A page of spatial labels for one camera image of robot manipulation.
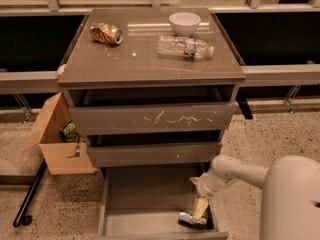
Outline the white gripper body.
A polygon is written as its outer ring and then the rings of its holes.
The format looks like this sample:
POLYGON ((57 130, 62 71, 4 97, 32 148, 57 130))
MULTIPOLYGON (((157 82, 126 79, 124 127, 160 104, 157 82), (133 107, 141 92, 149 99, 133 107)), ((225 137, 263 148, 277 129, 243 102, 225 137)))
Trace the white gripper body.
POLYGON ((226 188, 237 180, 227 173, 210 170, 197 180, 196 190, 200 197, 212 198, 220 189, 226 188))

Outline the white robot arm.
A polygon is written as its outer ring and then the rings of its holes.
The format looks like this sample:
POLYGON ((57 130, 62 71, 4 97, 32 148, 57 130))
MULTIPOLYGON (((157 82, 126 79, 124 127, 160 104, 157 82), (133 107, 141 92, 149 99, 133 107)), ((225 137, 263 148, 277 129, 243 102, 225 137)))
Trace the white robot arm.
POLYGON ((320 240, 319 162, 285 156, 264 167, 218 155, 190 179, 203 201, 236 180, 262 190, 259 240, 320 240))

